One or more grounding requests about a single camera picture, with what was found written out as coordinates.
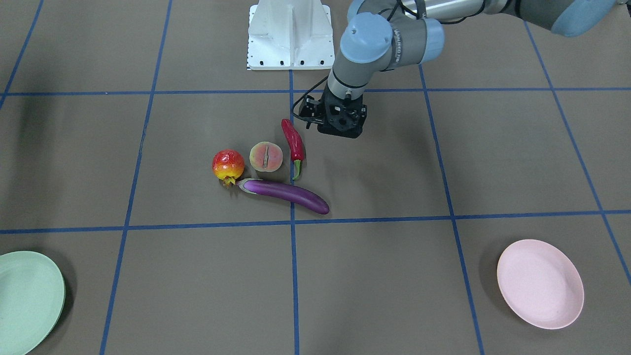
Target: toy vegetable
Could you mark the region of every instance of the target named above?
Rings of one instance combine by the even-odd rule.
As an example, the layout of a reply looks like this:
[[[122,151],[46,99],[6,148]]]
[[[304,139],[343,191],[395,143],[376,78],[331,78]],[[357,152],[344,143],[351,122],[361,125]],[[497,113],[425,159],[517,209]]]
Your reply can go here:
[[[262,141],[250,150],[250,164],[256,171],[277,171],[283,163],[283,151],[279,146]]]
[[[296,180],[300,175],[300,165],[302,161],[305,160],[305,152],[302,150],[302,138],[300,137],[300,133],[293,127],[290,120],[286,118],[283,119],[281,125],[285,138],[287,138],[287,143],[289,143],[294,167],[293,180]]]
[[[244,169],[243,157],[236,150],[224,149],[213,158],[213,172],[227,188],[237,183]]]
[[[280,198],[322,215],[329,213],[329,205],[320,196],[298,186],[252,178],[237,182],[237,186],[247,193]]]

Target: blue tape line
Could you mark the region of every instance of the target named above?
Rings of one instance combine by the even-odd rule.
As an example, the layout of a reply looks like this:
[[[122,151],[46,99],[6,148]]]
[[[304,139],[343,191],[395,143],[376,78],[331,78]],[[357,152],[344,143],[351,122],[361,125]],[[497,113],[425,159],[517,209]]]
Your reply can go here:
[[[594,183],[592,182],[592,179],[589,175],[589,172],[587,171],[587,166],[585,165],[585,161],[583,160],[583,157],[581,155],[581,151],[579,150],[579,146],[576,143],[576,140],[574,139],[574,134],[572,134],[572,130],[570,128],[570,124],[567,121],[567,118],[565,116],[565,112],[563,111],[563,106],[561,105],[561,102],[558,99],[558,95],[557,95],[557,91],[554,87],[554,85],[552,85],[552,80],[550,80],[550,76],[548,74],[548,70],[546,69],[545,64],[543,63],[543,58],[541,57],[541,53],[539,52],[539,48],[537,48],[537,43],[535,43],[534,41],[534,37],[532,32],[530,31],[530,27],[528,27],[528,23],[526,21],[524,21],[524,26],[526,27],[526,31],[528,33],[528,37],[530,38],[530,42],[533,45],[534,51],[537,54],[537,58],[539,59],[539,63],[541,64],[541,68],[543,69],[543,73],[546,76],[546,80],[548,80],[548,84],[550,86],[550,90],[552,91],[552,95],[554,96],[555,102],[557,103],[557,108],[559,110],[559,113],[561,114],[561,118],[563,119],[563,124],[565,125],[565,129],[567,130],[567,134],[570,136],[570,141],[572,141],[572,146],[574,147],[574,151],[576,152],[576,156],[579,159],[579,162],[581,163],[581,167],[583,169],[583,173],[585,174],[585,178],[587,179],[587,183],[589,184],[589,188],[592,191],[592,195],[594,196],[594,200],[596,200],[596,205],[598,206],[598,210],[600,212],[600,214],[602,215],[603,218],[603,222],[607,228],[607,232],[609,233],[609,237],[611,239],[611,243],[613,244],[614,249],[616,250],[616,253],[618,254],[618,258],[620,259],[620,263],[622,264],[622,268],[625,271],[625,274],[627,275],[627,281],[628,283],[631,285],[631,274],[629,273],[629,269],[627,266],[627,263],[624,259],[624,256],[622,255],[622,252],[620,251],[620,247],[618,245],[618,241],[616,240],[616,237],[613,234],[613,231],[611,230],[611,227],[609,225],[609,221],[607,219],[607,215],[605,214],[604,210],[603,210],[603,205],[600,202],[600,199],[598,198],[598,194],[596,193],[596,188],[594,186]]]
[[[619,88],[615,88],[615,87],[611,87],[611,88],[557,88],[555,87],[554,90],[556,91],[629,91],[631,90],[631,87],[619,87]]]
[[[289,120],[293,124],[293,70],[289,70]],[[294,185],[293,164],[289,164],[289,175]],[[290,225],[292,228],[292,286],[293,286],[293,351],[300,354],[300,322],[298,319],[298,262],[296,259],[296,206],[293,202],[289,207]]]
[[[261,226],[288,226],[289,220],[266,220],[260,222],[215,222],[215,223],[190,223],[190,224],[158,224],[129,226],[130,231],[157,231],[160,229],[199,229],[199,228],[226,228],[226,227],[261,227]]]
[[[121,245],[119,246],[119,254],[116,259],[116,269],[114,270],[114,281],[112,283],[112,291],[110,293],[110,301],[107,305],[107,315],[105,316],[105,326],[103,327],[103,339],[101,340],[100,355],[105,354],[105,346],[107,345],[107,336],[110,332],[110,324],[112,323],[112,311],[114,310],[114,300],[116,299],[116,290],[118,288],[118,280],[121,275],[122,257],[125,252],[125,242],[127,241],[127,229],[124,229],[121,236]]]
[[[11,89],[11,84],[13,84],[13,79],[15,79],[15,74],[18,72],[18,67],[20,66],[20,62],[22,61],[22,57],[24,56],[24,52],[27,50],[28,41],[31,39],[31,35],[33,34],[33,30],[35,29],[35,25],[37,24],[37,19],[39,18],[39,14],[42,10],[42,6],[44,5],[44,0],[40,0],[37,5],[37,10],[35,10],[35,16],[33,17],[33,21],[31,22],[31,27],[28,29],[27,37],[24,39],[24,44],[20,49],[20,54],[18,55],[18,59],[15,61],[15,65],[13,66],[13,70],[11,71],[11,76],[9,76],[9,81],[4,87],[4,95],[0,98],[0,109],[4,105],[4,100],[6,99],[6,94]]]
[[[605,210],[603,212],[605,214],[608,214],[608,215],[626,215],[626,214],[631,214],[631,210]]]
[[[556,91],[629,91],[631,87],[607,88],[556,88]],[[371,88],[366,92],[422,92],[422,88]],[[428,88],[428,92],[489,92],[489,91],[550,91],[549,88]],[[159,90],[154,95],[205,95],[217,93],[289,93],[289,90]],[[304,93],[306,90],[293,90],[293,93]],[[313,93],[323,93],[322,89],[315,89]],[[150,95],[151,91],[86,91],[86,92],[9,92],[0,97],[9,96],[97,96],[97,95]]]
[[[365,92],[422,92],[422,88],[373,88],[366,89]]]
[[[565,217],[576,215],[600,215],[600,211],[567,211],[567,212],[532,212],[520,214],[486,214],[486,215],[456,215],[455,219],[499,219],[499,218],[528,218],[528,217]]]
[[[35,233],[73,233],[122,231],[122,226],[110,227],[67,227],[67,228],[34,228],[34,229],[0,229],[0,234],[35,234]]]
[[[607,215],[630,215],[631,210],[605,210]],[[344,223],[377,223],[377,222],[418,222],[426,220],[456,219],[504,219],[504,218],[537,218],[537,217],[567,217],[580,215],[601,215],[600,211],[566,211],[566,212],[526,212],[518,214],[480,214],[480,215],[436,215],[410,217],[368,217],[368,218],[338,218],[338,219],[303,219],[295,220],[294,224],[344,224]],[[289,226],[290,220],[263,220],[252,222],[214,222],[190,224],[146,224],[129,226],[128,231],[156,231],[161,229],[197,229],[197,228],[226,228],[226,227],[258,227],[258,226]],[[102,232],[123,231],[124,226],[104,227],[62,227],[35,229],[0,229],[0,234],[36,234],[36,233],[72,233],[72,232]]]
[[[550,91],[549,88],[428,88],[428,92],[467,92],[467,91]]]
[[[7,96],[98,96],[149,95],[151,91],[68,91],[68,92],[10,92]]]
[[[430,97],[427,91],[427,84],[425,83],[425,74],[423,73],[423,66],[419,64],[418,70],[421,75],[421,83],[423,84],[423,94],[425,96],[427,114],[429,115],[430,125],[432,127],[432,136],[434,139],[434,143],[436,145],[436,155],[438,156],[440,173],[442,175],[442,182],[445,188],[445,196],[447,198],[447,206],[449,207],[449,217],[451,218],[451,226],[454,230],[454,238],[456,239],[456,247],[458,249],[458,257],[460,259],[460,267],[463,272],[464,288],[467,291],[467,298],[469,299],[471,319],[473,320],[473,327],[475,329],[475,335],[478,340],[478,349],[480,350],[480,355],[485,355],[484,344],[482,343],[482,335],[480,333],[480,326],[478,325],[478,315],[476,313],[475,304],[473,302],[473,293],[471,292],[471,284],[469,283],[469,273],[467,273],[467,265],[464,260],[463,248],[460,242],[460,234],[458,233],[458,226],[456,224],[456,218],[454,215],[454,207],[451,201],[451,194],[449,193],[449,185],[447,184],[447,174],[445,173],[445,165],[443,164],[442,154],[440,152],[440,143],[438,140],[438,134],[436,133],[436,125],[434,125],[432,105],[430,104]]]
[[[607,228],[607,233],[609,233],[609,238],[611,239],[613,248],[616,250],[616,253],[618,254],[618,258],[620,259],[620,263],[622,264],[622,269],[625,271],[625,275],[627,275],[627,281],[629,282],[629,285],[631,286],[631,274],[629,272],[629,267],[627,266],[627,263],[625,262],[624,256],[622,256],[620,245],[618,245],[618,241],[616,240],[616,237],[613,235],[613,230],[611,230],[611,226],[609,225],[609,220],[607,219],[607,216],[605,214],[603,214],[603,222],[604,222],[604,226]]]
[[[199,95],[211,93],[288,93],[289,90],[162,90],[156,91],[156,95]]]
[[[162,29],[162,39],[160,40],[160,49],[158,50],[158,59],[156,60],[155,72],[153,74],[153,83],[151,84],[151,94],[149,96],[149,103],[147,104],[147,112],[144,117],[143,134],[140,138],[140,146],[138,148],[138,157],[136,158],[136,168],[134,170],[134,179],[131,184],[131,192],[129,193],[129,204],[127,205],[127,214],[125,216],[125,226],[121,236],[121,246],[119,248],[119,256],[116,261],[116,270],[114,271],[114,280],[112,281],[112,293],[110,294],[110,301],[107,307],[107,316],[105,317],[105,326],[103,328],[103,339],[101,340],[100,355],[105,354],[105,347],[107,345],[107,337],[109,334],[110,323],[112,321],[112,313],[114,311],[114,301],[116,299],[116,290],[118,287],[119,276],[121,274],[122,258],[125,252],[125,243],[127,241],[127,231],[129,229],[129,221],[131,219],[131,211],[134,205],[134,196],[136,194],[136,185],[138,183],[138,174],[140,172],[140,163],[143,158],[143,145],[144,139],[147,133],[147,126],[149,125],[149,117],[151,116],[151,107],[153,105],[153,96],[158,83],[158,74],[160,72],[160,63],[162,60],[162,52],[164,50],[164,42],[167,38],[168,21],[171,15],[171,6],[173,0],[168,1],[167,15],[164,20],[164,27]]]
[[[373,217],[373,218],[338,218],[338,219],[304,219],[296,220],[296,224],[334,224],[334,223],[377,223],[377,222],[414,222],[421,220],[451,220],[451,216],[421,217]]]
[[[298,261],[296,256],[296,223],[292,202],[292,285],[293,285],[293,349],[295,355],[300,355],[300,322],[298,317]]]

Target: cut peach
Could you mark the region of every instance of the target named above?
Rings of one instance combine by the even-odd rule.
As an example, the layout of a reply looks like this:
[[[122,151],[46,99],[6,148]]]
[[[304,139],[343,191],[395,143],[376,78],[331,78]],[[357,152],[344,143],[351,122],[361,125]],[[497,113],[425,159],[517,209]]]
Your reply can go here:
[[[283,151],[274,143],[262,141],[250,151],[250,164],[256,171],[277,171],[282,163]]]

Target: eggplant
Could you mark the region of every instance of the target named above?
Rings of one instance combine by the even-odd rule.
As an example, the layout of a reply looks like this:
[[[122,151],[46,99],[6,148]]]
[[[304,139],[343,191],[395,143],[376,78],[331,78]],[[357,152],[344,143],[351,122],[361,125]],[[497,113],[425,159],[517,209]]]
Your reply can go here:
[[[237,181],[237,186],[247,193],[280,198],[322,215],[329,213],[329,205],[320,196],[298,186],[254,178]]]

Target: robotic arm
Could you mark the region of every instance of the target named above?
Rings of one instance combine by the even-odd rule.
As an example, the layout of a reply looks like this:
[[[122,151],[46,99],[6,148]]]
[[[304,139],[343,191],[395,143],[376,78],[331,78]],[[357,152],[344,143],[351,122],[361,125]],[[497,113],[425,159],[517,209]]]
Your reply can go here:
[[[354,0],[322,97],[305,93],[294,105],[300,103],[294,116],[307,128],[316,124],[321,133],[357,138],[367,117],[363,92],[372,75],[437,58],[445,41],[442,25],[482,12],[506,13],[574,37],[595,26],[616,1]]]

